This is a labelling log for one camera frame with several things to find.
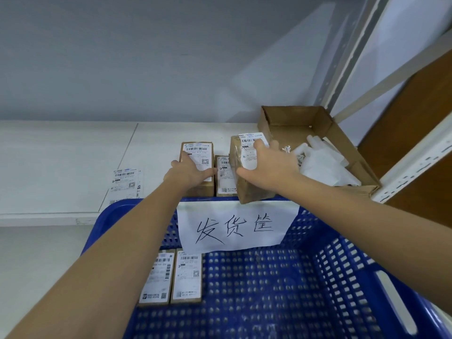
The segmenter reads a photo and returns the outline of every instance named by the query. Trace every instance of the crate handle hole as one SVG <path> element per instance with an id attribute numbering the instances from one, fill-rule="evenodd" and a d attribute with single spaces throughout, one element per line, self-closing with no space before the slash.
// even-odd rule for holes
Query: crate handle hole
<path id="1" fill-rule="evenodd" d="M 376 271 L 375 274 L 380 280 L 381 286 L 384 289 L 386 297 L 389 303 L 391 304 L 394 313 L 399 319 L 399 322 L 403 326 L 405 332 L 408 333 L 409 335 L 417 334 L 418 327 L 416 326 L 413 317 L 408 311 L 408 308 L 406 308 L 402 298 L 400 297 L 398 291 L 396 290 L 396 287 L 392 283 L 388 274 L 381 270 Z"/>

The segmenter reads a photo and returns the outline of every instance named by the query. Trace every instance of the white paper label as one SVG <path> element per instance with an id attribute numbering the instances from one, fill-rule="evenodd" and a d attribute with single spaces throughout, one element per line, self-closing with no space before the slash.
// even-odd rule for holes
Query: white paper label
<path id="1" fill-rule="evenodd" d="M 128 198 L 142 198 L 143 172 L 137 169 L 121 169 L 113 172 L 108 193 L 109 204 Z"/>
<path id="2" fill-rule="evenodd" d="M 202 255 L 177 252 L 174 272 L 173 299 L 196 299 L 201 297 Z"/>
<path id="3" fill-rule="evenodd" d="M 236 194 L 237 189 L 235 187 L 234 174 L 230 168 L 229 157 L 217 157 L 217 168 L 217 194 Z"/>
<path id="4" fill-rule="evenodd" d="M 239 134 L 241 148 L 240 161 L 242 166 L 248 170 L 257 168 L 256 149 L 253 147 L 257 139 L 262 139 L 263 143 L 268 147 L 267 139 L 262 132 Z"/>
<path id="5" fill-rule="evenodd" d="M 141 291 L 139 303 L 168 302 L 173 275 L 174 252 L 159 253 Z"/>
<path id="6" fill-rule="evenodd" d="M 211 143 L 189 143 L 184 144 L 183 150 L 187 152 L 195 162 L 198 170 L 204 171 L 212 167 L 212 144 Z M 211 182 L 212 177 L 206 178 L 205 182 Z"/>
<path id="7" fill-rule="evenodd" d="M 180 243 L 194 254 L 278 245 L 299 209 L 292 201 L 180 202 Z"/>

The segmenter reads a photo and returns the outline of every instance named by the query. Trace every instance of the blue basket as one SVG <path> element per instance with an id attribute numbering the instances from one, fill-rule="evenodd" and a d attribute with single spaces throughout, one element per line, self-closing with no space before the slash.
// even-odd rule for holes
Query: blue basket
<path id="1" fill-rule="evenodd" d="M 237 198 L 182 201 L 225 200 Z M 105 209 L 82 253 L 140 201 Z M 178 247 L 175 212 L 161 249 Z M 124 338 L 452 338 L 431 304 L 388 273 L 416 323 L 417 334 L 409 335 L 378 270 L 384 271 L 300 207 L 280 245 L 206 254 L 202 302 L 135 308 Z"/>

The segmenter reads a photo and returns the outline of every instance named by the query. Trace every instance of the hand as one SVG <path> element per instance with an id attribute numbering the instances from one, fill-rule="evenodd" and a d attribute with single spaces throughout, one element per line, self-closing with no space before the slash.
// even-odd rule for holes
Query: hand
<path id="1" fill-rule="evenodd" d="M 237 169 L 237 174 L 248 182 L 280 194 L 281 187 L 291 176 L 302 176 L 297 157 L 280 150 L 276 140 L 270 142 L 270 148 L 266 147 L 261 139 L 256 140 L 254 148 L 257 152 L 257 168 Z"/>
<path id="2" fill-rule="evenodd" d="M 206 178 L 215 175 L 218 170 L 217 168 L 209 168 L 204 171 L 198 170 L 194 161 L 191 160 L 185 151 L 182 151 L 180 162 L 173 160 L 171 166 L 172 168 L 168 170 L 163 180 L 174 181 L 184 190 L 196 187 Z"/>

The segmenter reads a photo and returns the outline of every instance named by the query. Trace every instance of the small cardboard package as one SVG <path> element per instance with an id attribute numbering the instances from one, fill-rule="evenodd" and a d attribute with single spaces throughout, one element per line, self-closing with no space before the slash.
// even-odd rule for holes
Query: small cardboard package
<path id="1" fill-rule="evenodd" d="M 183 142 L 180 147 L 179 161 L 182 157 L 182 151 L 189 154 L 192 161 L 195 162 L 198 170 L 213 168 L 214 155 L 213 143 L 208 141 L 189 141 Z M 191 188 L 184 196 L 186 197 L 212 197 L 215 195 L 214 177 L 205 179 L 200 185 Z"/>
<path id="2" fill-rule="evenodd" d="M 230 168 L 229 157 L 215 156 L 215 167 L 218 168 L 215 175 L 217 196 L 237 196 L 234 173 Z"/>
<path id="3" fill-rule="evenodd" d="M 294 149 L 302 143 L 307 143 L 308 135 L 327 137 L 347 159 L 346 169 L 361 181 L 359 187 L 337 188 L 370 196 L 381 187 L 380 181 L 367 162 L 321 106 L 262 106 L 258 129 L 268 141 L 277 140 L 280 148 L 290 146 Z"/>
<path id="4" fill-rule="evenodd" d="M 270 192 L 268 190 L 264 190 L 256 187 L 255 185 L 247 182 L 244 178 L 237 175 L 236 171 L 239 167 L 245 167 L 247 169 L 254 169 L 253 163 L 256 162 L 255 157 L 251 157 L 248 160 L 249 166 L 244 166 L 242 162 L 242 151 L 243 149 L 247 149 L 253 146 L 253 143 L 256 139 L 263 139 L 265 137 L 261 133 L 245 133 L 240 136 L 232 136 L 230 139 L 230 150 L 229 150 L 229 163 L 231 169 L 234 173 L 235 185 L 237 188 L 237 195 L 239 197 L 240 203 L 246 204 L 252 201 L 259 201 L 266 198 L 273 198 L 276 194 L 274 192 Z"/>
<path id="5" fill-rule="evenodd" d="M 171 303 L 201 302 L 201 297 L 202 254 L 177 249 Z"/>
<path id="6" fill-rule="evenodd" d="M 176 250 L 159 251 L 138 300 L 139 307 L 169 304 Z"/>

